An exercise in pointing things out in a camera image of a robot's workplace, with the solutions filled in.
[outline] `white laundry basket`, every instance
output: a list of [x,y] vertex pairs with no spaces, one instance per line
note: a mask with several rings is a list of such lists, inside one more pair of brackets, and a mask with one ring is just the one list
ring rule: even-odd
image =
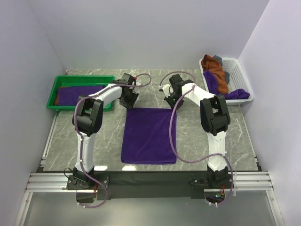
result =
[[[203,75],[203,67],[201,64],[202,59],[199,61],[199,66],[201,68],[204,84],[206,91],[209,92],[208,86],[206,83],[206,79]],[[246,92],[250,94],[248,99],[241,99],[241,100],[226,100],[227,105],[240,105],[246,101],[253,100],[253,93],[249,84],[248,79],[245,76],[245,73],[239,63],[239,61],[235,58],[222,58],[222,68],[225,72],[229,72],[230,74],[230,82],[228,84],[229,93],[235,91],[237,89],[244,89]]]

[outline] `purple towel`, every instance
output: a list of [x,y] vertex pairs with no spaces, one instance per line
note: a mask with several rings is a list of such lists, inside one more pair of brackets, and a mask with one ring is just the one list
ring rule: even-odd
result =
[[[206,83],[208,86],[208,90],[209,93],[218,95],[220,94],[219,92],[217,92],[217,88],[218,88],[218,84],[217,84],[217,79],[214,76],[214,74],[212,74],[209,70],[208,71],[204,71],[203,73],[205,79],[206,79]],[[236,99],[248,99],[250,94],[248,92],[246,92],[244,89],[237,89],[231,93],[228,93],[225,96],[226,100],[236,100]]]
[[59,95],[59,106],[75,106],[81,95],[90,95],[96,93],[104,88],[103,85],[99,86],[71,86],[63,87],[57,90]]
[[[171,109],[127,109],[121,161],[130,164],[174,164],[176,156],[169,143]],[[172,126],[175,146],[176,115]]]

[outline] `green plastic tray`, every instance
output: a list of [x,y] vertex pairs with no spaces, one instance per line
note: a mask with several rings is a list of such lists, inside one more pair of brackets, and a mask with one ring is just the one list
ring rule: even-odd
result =
[[[101,76],[86,76],[86,75],[59,75],[55,79],[53,84],[48,102],[47,108],[54,111],[74,111],[75,106],[56,106],[55,99],[57,96],[57,89],[61,86],[95,86],[95,85],[105,85],[107,86],[115,77],[113,75],[101,75]],[[110,111],[112,108],[112,103],[107,104],[103,110],[105,112]]]

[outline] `gray cloth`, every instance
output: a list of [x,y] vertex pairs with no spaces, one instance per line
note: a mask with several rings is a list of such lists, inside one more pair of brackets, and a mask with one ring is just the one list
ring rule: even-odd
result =
[[215,55],[213,58],[216,59],[218,62],[220,62],[221,66],[222,66],[222,58],[221,57]]
[[229,82],[230,82],[230,74],[229,74],[229,72],[225,72],[225,81],[226,81],[227,84],[229,84]]

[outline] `marble tabletop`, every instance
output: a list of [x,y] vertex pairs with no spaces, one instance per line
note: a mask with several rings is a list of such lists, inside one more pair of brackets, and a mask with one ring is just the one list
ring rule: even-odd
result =
[[[139,97],[135,107],[170,108],[164,101],[163,92],[158,92],[158,85],[164,75],[172,71],[182,70],[145,70],[145,69],[97,69],[73,70],[72,75],[114,75],[121,78],[123,73],[133,76],[140,73],[152,75],[149,86],[139,88]],[[205,88],[200,70],[186,70],[197,78],[197,85]],[[147,76],[139,77],[139,82],[145,84]],[[177,111],[176,148],[178,154],[187,160],[196,160],[207,156],[208,139],[200,124],[199,107],[188,99],[184,99],[183,106]],[[231,124],[226,136],[226,156],[234,170],[257,171],[256,160],[252,144],[247,132],[240,106],[228,106]],[[65,167],[73,168],[77,158],[77,137],[71,123],[73,112],[60,112],[54,126],[53,135],[47,152],[44,171],[62,171]],[[206,170],[207,160],[195,164],[184,163],[180,160],[171,165],[131,165],[120,160],[126,109],[114,101],[112,110],[103,113],[103,124],[96,135],[94,147],[95,170]]]

